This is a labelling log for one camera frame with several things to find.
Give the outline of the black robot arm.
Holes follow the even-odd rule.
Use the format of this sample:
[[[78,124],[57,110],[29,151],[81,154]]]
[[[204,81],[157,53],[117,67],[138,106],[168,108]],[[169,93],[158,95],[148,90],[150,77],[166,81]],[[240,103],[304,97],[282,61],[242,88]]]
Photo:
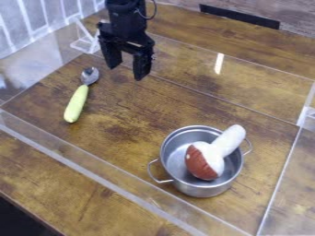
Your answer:
[[[146,35],[145,0],[106,0],[109,22],[97,23],[98,42],[106,66],[113,69],[121,62],[121,53],[133,56],[133,79],[141,80],[150,71],[153,39]]]

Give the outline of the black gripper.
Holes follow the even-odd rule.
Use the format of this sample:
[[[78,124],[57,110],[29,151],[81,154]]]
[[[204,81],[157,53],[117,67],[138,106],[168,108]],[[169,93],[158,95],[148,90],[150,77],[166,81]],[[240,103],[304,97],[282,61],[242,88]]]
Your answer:
[[[100,46],[106,66],[113,69],[121,63],[121,53],[133,56],[133,79],[141,80],[150,71],[154,41],[144,29],[130,31],[126,27],[116,29],[110,23],[98,23]]]

